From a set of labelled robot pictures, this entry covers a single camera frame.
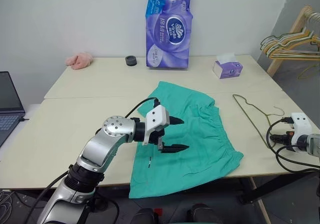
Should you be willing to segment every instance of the cable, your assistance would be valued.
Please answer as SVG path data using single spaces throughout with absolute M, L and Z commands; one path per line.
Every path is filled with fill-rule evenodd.
M 125 116 L 125 118 L 128 118 L 128 116 L 130 116 L 131 113 L 132 113 L 133 111 L 135 111 L 136 108 L 138 108 L 141 104 L 143 104 L 144 102 L 146 102 L 146 101 L 148 101 L 148 100 L 155 100 L 155 101 L 158 101 L 158 102 L 159 102 L 159 100 L 158 100 L 157 97 L 149 97 L 149 98 L 146 98 L 146 99 L 142 100 L 140 103 L 138 103 L 138 104 Z
M 109 199 L 109 198 L 107 198 L 107 197 L 105 197 L 105 196 L 103 196 L 102 194 L 100 194 L 99 192 L 98 192 L 98 188 L 97 188 L 97 191 L 96 191 L 96 194 L 98 194 L 100 197 L 102 197 L 103 199 L 105 199 L 105 200 L 107 200 L 107 201 L 110 201 L 115 207 L 116 207 L 116 216 L 115 216 L 115 218 L 114 218 L 114 220 L 113 220 L 113 222 L 112 222 L 112 224 L 116 224 L 116 222 L 117 222 L 117 220 L 118 220 L 118 217 L 119 217 L 119 213 L 120 213 L 120 208 L 119 208 L 119 205 L 114 201 L 114 200 L 112 200 L 112 199 Z
M 98 130 L 96 130 L 95 135 L 97 135 L 99 131 L 101 131 L 101 128 L 99 128 Z
M 277 162 L 279 163 L 279 165 L 280 165 L 282 168 L 284 168 L 285 170 L 289 171 L 289 172 L 292 172 L 292 173 L 301 173 L 301 172 L 308 172 L 308 171 L 315 171 L 315 170 L 318 171 L 318 169 L 320 169 L 320 166 L 318 166 L 318 165 L 312 165 L 312 164 L 308 164 L 308 163 L 304 163 L 304 162 L 299 162 L 299 161 L 295 161 L 295 160 L 290 160 L 290 159 L 285 158 L 284 156 L 281 156 L 281 155 L 279 154 L 279 152 L 280 152 L 281 150 L 283 150 L 283 149 L 285 149 L 285 148 L 287 148 L 287 147 L 291 147 L 291 146 L 295 147 L 295 145 L 283 146 L 283 147 L 285 147 L 285 148 L 281 147 L 281 148 L 279 148 L 278 151 L 275 151 L 275 150 L 271 147 L 270 142 L 269 142 L 270 131 L 271 131 L 272 128 L 273 128 L 275 125 L 277 125 L 278 123 L 280 123 L 280 122 L 288 122 L 289 120 L 290 120 L 290 117 L 282 118 L 282 119 L 276 121 L 275 123 L 273 123 L 273 124 L 269 127 L 268 131 L 266 132 L 266 133 L 267 133 L 267 134 L 266 134 L 266 143 L 267 143 L 269 149 L 275 154 L 275 157 L 276 157 Z M 286 160 L 286 161 L 288 161 L 288 162 L 294 163 L 294 164 L 304 165 L 304 166 L 311 166 L 311 167 L 315 167 L 315 168 L 318 168 L 318 169 L 310 169 L 310 168 L 308 168 L 308 169 L 303 169 L 303 170 L 299 170 L 299 171 L 297 170 L 297 172 L 296 172 L 295 170 L 290 170 L 290 169 L 284 167 L 284 165 L 280 162 L 279 158 L 281 158 L 281 159 L 283 159 L 283 160 Z
M 62 179 L 65 175 L 68 174 L 68 170 L 63 173 L 62 175 L 60 175 L 58 178 L 56 178 L 53 182 L 51 182 L 41 193 L 40 195 L 35 199 L 34 203 L 32 204 L 31 209 L 29 210 L 28 215 L 26 216 L 26 218 L 24 219 L 23 224 L 28 224 L 28 220 L 33 212 L 33 210 L 35 209 L 37 203 L 41 200 L 41 198 L 46 194 L 46 192 L 54 185 L 56 184 L 60 179 Z
M 300 145 L 290 145 L 290 146 L 282 146 L 280 147 L 278 150 L 277 150 L 277 155 L 275 155 L 276 159 L 277 159 L 277 162 L 279 163 L 279 165 L 285 169 L 286 171 L 289 171 L 291 173 L 302 173 L 302 172 L 308 172 L 308 171 L 318 171 L 318 169 L 315 169 L 315 168 L 308 168 L 308 169 L 304 169 L 304 170 L 290 170 L 288 168 L 286 168 L 281 162 L 280 162 L 280 159 L 279 159 L 279 152 L 282 151 L 283 149 L 287 149 L 287 148 L 290 148 L 290 147 L 299 147 Z
M 21 117 L 21 118 L 19 119 L 19 122 L 23 122 L 23 121 L 26 121 L 26 120 L 30 120 L 30 119 L 25 119 L 25 118 Z
M 13 192 L 6 194 L 3 191 L 0 192 L 0 210 L 3 209 L 3 213 L 0 213 L 0 224 L 4 224 L 11 216 L 12 211 L 12 196 Z
M 32 207 L 31 205 L 28 205 L 28 204 L 25 203 L 23 200 L 21 200 L 20 196 L 19 196 L 16 192 L 14 192 L 14 195 L 18 198 L 18 200 L 19 200 L 23 205 L 25 205 L 26 207 L 29 207 L 29 208 Z M 35 207 L 35 209 L 42 209 L 42 208 L 44 208 L 44 206 L 36 206 L 36 207 Z

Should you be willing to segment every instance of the white wall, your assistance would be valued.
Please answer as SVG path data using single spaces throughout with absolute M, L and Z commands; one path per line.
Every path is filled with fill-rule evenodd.
M 191 0 L 190 55 L 260 55 L 286 0 Z M 145 55 L 147 0 L 0 0 L 0 70 L 25 105 L 41 102 L 79 51 Z

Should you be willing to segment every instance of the white table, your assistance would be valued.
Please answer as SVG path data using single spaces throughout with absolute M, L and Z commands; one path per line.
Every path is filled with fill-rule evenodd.
M 262 91 L 259 94 L 241 91 L 251 103 L 264 111 L 278 113 L 273 105 L 283 108 L 285 115 L 301 109 L 283 91 Z M 273 153 L 266 148 L 256 130 L 232 98 L 232 93 L 209 93 L 220 108 L 220 115 L 234 148 L 244 154 L 240 166 L 229 177 L 285 173 Z M 1 188 L 44 188 L 70 164 L 74 164 L 86 142 L 112 115 L 125 115 L 140 101 L 140 97 L 100 97 L 46 99 L 34 117 L 17 136 L 0 164 Z M 264 134 L 268 128 L 263 116 L 247 108 L 249 115 Z M 132 116 L 141 117 L 134 112 Z M 312 124 L 314 133 L 319 130 Z M 285 133 L 289 125 L 280 124 L 274 133 Z M 136 143 L 123 144 L 105 173 L 101 185 L 130 182 Z M 318 164 L 316 157 L 284 152 L 289 158 Z M 288 164 L 288 167 L 301 167 Z
M 25 119 L 30 119 L 33 117 L 35 111 L 39 108 L 40 104 L 33 104 L 25 107 Z M 18 135 L 18 133 L 25 127 L 28 121 L 20 122 L 15 129 L 11 132 L 10 136 L 5 140 L 5 142 L 0 147 L 0 163 L 3 156 L 6 153 L 6 150 L 13 144 L 14 139 Z
M 140 96 L 145 98 L 158 85 L 167 81 L 204 93 L 282 90 L 249 55 L 237 56 L 243 64 L 236 78 L 218 79 L 213 70 L 216 58 L 190 57 L 188 70 L 161 70 L 146 67 L 145 58 L 130 67 L 124 58 L 97 58 L 81 70 L 66 68 L 45 95 L 45 99 L 72 97 Z
M 148 96 L 159 81 L 202 91 L 212 96 L 234 148 L 244 154 L 240 167 L 228 176 L 256 176 L 286 173 L 266 148 L 258 133 L 232 98 L 240 94 L 266 113 L 278 113 L 273 106 L 291 112 L 301 109 L 282 91 L 250 56 L 237 56 L 244 69 L 239 77 L 220 80 L 212 71 L 215 57 L 191 57 L 188 70 L 150 70 L 145 58 L 128 67 L 123 58 L 98 58 L 88 68 L 67 68 L 46 95 L 34 117 L 17 135 L 0 162 L 0 188 L 44 188 L 74 164 L 86 142 L 112 115 L 125 115 Z M 265 134 L 263 116 L 246 108 Z M 132 116 L 141 117 L 134 112 Z M 312 123 L 314 133 L 319 130 Z M 273 133 L 285 133 L 281 124 Z M 130 182 L 136 143 L 123 144 L 101 185 Z M 316 157 L 284 152 L 295 160 L 318 164 Z M 301 168 L 288 163 L 290 168 Z

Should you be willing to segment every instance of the tissue pack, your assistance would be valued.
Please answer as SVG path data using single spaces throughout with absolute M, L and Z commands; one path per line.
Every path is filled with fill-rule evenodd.
M 243 66 L 239 62 L 227 62 L 221 64 L 219 61 L 216 61 L 213 70 L 215 74 L 220 78 L 230 78 L 237 77 L 240 75 Z
M 146 65 L 187 68 L 191 36 L 190 0 L 148 0 Z

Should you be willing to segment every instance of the plastic bag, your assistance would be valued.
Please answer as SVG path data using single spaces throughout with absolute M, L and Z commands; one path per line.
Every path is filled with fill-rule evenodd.
M 187 68 L 193 16 L 190 0 L 148 0 L 146 65 Z

